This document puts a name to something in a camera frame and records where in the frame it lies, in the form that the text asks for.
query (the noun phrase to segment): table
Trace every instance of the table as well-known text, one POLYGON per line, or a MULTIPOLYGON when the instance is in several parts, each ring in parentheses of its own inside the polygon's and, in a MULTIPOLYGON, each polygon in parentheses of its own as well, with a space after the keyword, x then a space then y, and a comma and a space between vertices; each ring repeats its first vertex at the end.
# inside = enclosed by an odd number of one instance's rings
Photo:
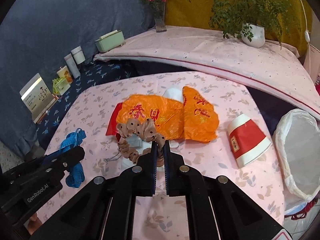
MULTIPOLYGON (((95 176, 111 178, 121 172, 121 159, 106 162, 117 153, 115 136, 105 136, 110 116, 117 103, 133 93, 162 95, 171 86, 197 89, 214 105, 220 125, 218 138, 208 144, 182 141, 178 151, 187 165, 203 175, 225 175, 236 183, 259 206, 280 224, 284 220, 283 183, 274 147, 270 147, 258 160, 238 169, 227 137, 227 125, 241 113, 251 117, 270 138, 265 122, 245 86, 200 72, 164 73, 111 82, 84 91, 70 107, 57 129, 46 153, 58 149, 65 136, 80 127, 87 138, 82 147, 82 160, 86 180, 79 189, 67 187, 48 201, 39 211, 44 222, 95 176)), ((157 172, 156 194, 137 197, 133 239, 188 240, 186 202, 184 197, 165 195, 164 172, 157 172)))
POLYGON ((66 93, 47 111, 37 127, 39 145, 46 150, 63 117, 77 97, 87 88, 114 80, 135 77, 137 73, 129 61, 92 62, 88 71, 73 80, 66 93))

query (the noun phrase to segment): mustard backdrop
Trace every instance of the mustard backdrop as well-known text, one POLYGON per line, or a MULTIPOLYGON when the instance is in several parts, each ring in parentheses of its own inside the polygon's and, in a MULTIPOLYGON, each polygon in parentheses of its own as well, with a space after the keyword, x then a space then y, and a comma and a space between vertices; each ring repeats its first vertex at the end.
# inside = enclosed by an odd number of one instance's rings
MULTIPOLYGON (((212 15, 211 6, 213 0, 168 0, 165 12, 166 25, 187 26, 202 29, 211 29, 209 19, 212 15)), ((307 52, 307 42, 304 38, 306 22, 300 0, 289 0, 292 7, 288 8, 290 14, 296 17, 292 22, 287 35, 283 28, 282 42, 288 43, 298 49, 300 56, 307 52)), ((312 9, 306 0, 302 0, 308 21, 308 29, 312 27, 312 9)), ((266 39, 276 41, 275 33, 266 33, 266 39)))

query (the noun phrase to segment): green box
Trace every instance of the green box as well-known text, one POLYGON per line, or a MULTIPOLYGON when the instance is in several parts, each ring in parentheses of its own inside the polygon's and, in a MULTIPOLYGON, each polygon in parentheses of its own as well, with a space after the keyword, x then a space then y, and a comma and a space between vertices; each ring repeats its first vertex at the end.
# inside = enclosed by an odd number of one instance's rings
POLYGON ((122 31, 118 30, 107 33, 96 40, 96 46, 100 52, 107 52, 122 44, 124 44, 124 36, 122 31))

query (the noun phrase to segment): metal screw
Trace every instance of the metal screw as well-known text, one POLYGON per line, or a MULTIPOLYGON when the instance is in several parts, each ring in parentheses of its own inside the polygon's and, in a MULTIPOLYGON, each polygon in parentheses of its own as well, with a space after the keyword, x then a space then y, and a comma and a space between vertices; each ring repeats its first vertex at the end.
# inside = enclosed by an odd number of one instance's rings
POLYGON ((182 165, 182 166, 180 166, 179 170, 182 172, 187 172, 190 170, 190 168, 186 165, 182 165))
POLYGON ((134 167, 132 168, 132 171, 135 172, 135 173, 139 173, 139 172, 142 171, 142 168, 141 168, 140 166, 134 166, 134 167))
POLYGON ((225 184, 225 183, 228 182, 228 178, 227 178, 226 176, 220 176, 220 177, 218 177, 218 181, 219 181, 220 183, 225 184))
POLYGON ((95 178, 93 179, 94 184, 97 184, 97 185, 98 185, 98 184, 101 184, 103 181, 104 181, 104 178, 101 177, 101 176, 95 177, 95 178))

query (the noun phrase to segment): pink tablecloth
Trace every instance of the pink tablecloth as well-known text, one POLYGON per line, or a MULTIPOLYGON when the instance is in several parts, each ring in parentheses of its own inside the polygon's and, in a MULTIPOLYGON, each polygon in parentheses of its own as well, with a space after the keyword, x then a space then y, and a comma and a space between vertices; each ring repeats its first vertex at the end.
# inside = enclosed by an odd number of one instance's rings
MULTIPOLYGON (((81 146, 85 150, 82 165, 86 180, 79 189, 74 189, 67 187, 63 179, 63 189, 38 211, 43 222, 95 176, 102 175, 108 179, 120 174, 121 159, 103 160, 117 153, 115 137, 105 136, 115 105, 134 93, 163 95, 171 86, 197 89, 214 105, 220 120, 216 140, 208 144, 195 141, 180 143, 178 150, 185 163, 209 177, 229 177, 276 221, 283 222, 283 183, 274 147, 270 147, 258 160, 238 169, 228 142, 227 125, 241 113, 251 117, 270 138, 255 102, 245 86, 200 72, 129 78, 84 91, 62 120, 46 153, 56 151, 65 136, 76 128, 85 130, 87 138, 81 146)), ((152 198, 137 198, 133 239, 188 239, 185 199, 165 195, 163 172, 157 173, 156 194, 152 198)))

